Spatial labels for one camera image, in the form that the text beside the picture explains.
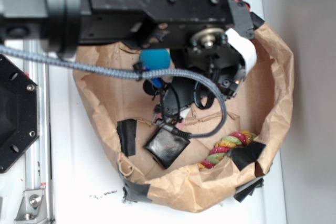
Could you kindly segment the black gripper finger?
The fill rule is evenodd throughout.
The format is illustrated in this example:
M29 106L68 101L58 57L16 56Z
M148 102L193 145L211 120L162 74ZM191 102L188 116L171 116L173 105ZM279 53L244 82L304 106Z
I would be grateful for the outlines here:
M195 81L182 77L174 77L163 85L163 94L155 112L171 124L180 123L186 117L186 110L194 103Z

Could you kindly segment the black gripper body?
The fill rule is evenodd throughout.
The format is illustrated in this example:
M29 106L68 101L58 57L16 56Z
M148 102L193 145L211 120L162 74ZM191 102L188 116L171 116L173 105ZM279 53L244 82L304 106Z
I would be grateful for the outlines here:
M205 28L191 37L191 48L171 50L177 68L208 77L225 100L236 96L257 61L249 5L243 0L228 0L228 6L233 24L226 30Z

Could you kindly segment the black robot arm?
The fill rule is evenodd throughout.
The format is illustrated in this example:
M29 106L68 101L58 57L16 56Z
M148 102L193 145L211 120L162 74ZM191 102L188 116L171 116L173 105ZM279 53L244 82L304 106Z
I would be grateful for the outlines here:
M41 39L71 57L79 46L122 42L167 48L177 70L138 65L132 76L190 77L194 97L236 95L256 64L253 21L243 0L1 0L1 41Z

